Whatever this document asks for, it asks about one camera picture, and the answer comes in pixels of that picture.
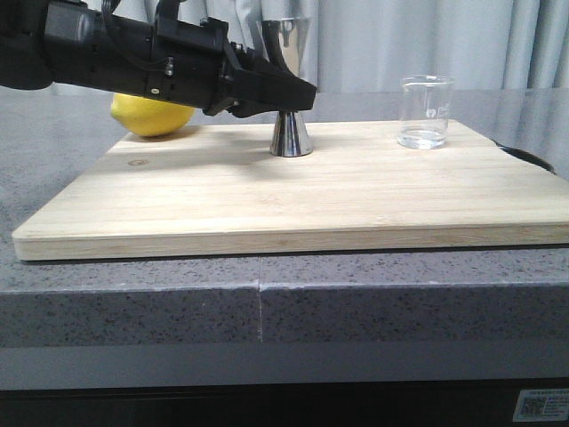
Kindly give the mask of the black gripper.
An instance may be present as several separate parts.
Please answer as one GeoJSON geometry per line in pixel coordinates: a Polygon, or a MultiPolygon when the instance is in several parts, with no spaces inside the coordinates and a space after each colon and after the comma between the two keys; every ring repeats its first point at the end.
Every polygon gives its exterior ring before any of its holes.
{"type": "Polygon", "coordinates": [[[116,16],[116,2],[100,11],[51,1],[44,49],[57,83],[126,93],[245,118],[313,107],[317,88],[287,71],[280,22],[263,20],[268,55],[227,39],[228,23],[178,19],[180,4],[161,1],[153,23],[116,16]]]}

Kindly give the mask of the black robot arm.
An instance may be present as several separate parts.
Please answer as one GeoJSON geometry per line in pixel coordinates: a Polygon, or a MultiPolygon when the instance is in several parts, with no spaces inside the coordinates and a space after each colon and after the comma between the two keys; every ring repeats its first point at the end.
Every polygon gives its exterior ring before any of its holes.
{"type": "Polygon", "coordinates": [[[161,1],[153,23],[117,16],[116,1],[1,3],[1,84],[54,83],[124,93],[245,118],[313,107],[317,89],[277,62],[228,40],[228,23],[178,19],[161,1]]]}

